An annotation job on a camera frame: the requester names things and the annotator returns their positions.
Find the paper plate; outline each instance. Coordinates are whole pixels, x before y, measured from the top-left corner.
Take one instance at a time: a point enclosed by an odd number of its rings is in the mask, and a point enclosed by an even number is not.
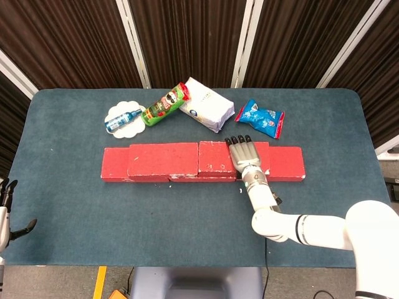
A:
[[[113,106],[108,111],[107,117],[104,119],[104,123],[115,118],[125,112],[135,111],[137,109],[145,110],[144,106],[139,105],[136,101],[122,101],[116,106]],[[123,127],[117,129],[115,132],[110,133],[105,129],[108,134],[112,134],[115,138],[132,138],[136,136],[137,133],[141,133],[145,129],[145,124],[140,115],[138,115],[131,123],[124,125]]]

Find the blue chip bag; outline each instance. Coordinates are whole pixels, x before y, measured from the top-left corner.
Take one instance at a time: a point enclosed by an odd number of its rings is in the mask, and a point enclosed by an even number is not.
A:
[[[284,116],[284,112],[259,108],[252,98],[241,108],[235,120],[249,123],[255,130],[279,139]]]

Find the green chip can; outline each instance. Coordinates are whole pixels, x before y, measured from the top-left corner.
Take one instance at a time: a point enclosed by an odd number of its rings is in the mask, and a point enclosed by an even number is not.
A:
[[[143,111],[142,120],[147,126],[153,126],[189,99],[190,93],[187,86],[180,82],[165,96]]]

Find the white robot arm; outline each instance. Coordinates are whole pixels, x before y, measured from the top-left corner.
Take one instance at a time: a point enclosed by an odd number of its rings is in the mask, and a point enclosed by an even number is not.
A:
[[[23,235],[30,233],[35,227],[37,219],[33,219],[24,229],[16,232],[10,231],[10,213],[12,204],[12,194],[18,181],[10,184],[8,178],[0,182],[0,253],[8,246],[10,241],[16,240]],[[4,264],[6,261],[0,257],[0,299],[2,294],[2,281],[4,275]]]
[[[346,218],[287,215],[280,208],[262,172],[251,138],[226,138],[234,167],[242,173],[255,210],[252,228],[276,242],[291,239],[303,245],[353,250],[356,260],[357,299],[399,299],[396,272],[399,256],[399,216],[388,205],[362,201],[353,205]]]

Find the blue bottle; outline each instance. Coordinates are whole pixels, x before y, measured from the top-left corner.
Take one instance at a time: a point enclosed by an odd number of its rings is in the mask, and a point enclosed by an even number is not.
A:
[[[105,127],[107,128],[107,131],[109,133],[115,132],[117,129],[119,129],[121,126],[124,126],[130,122],[132,122],[135,117],[139,114],[141,114],[141,109],[138,109],[133,112],[125,112],[124,114],[121,114],[105,123]]]

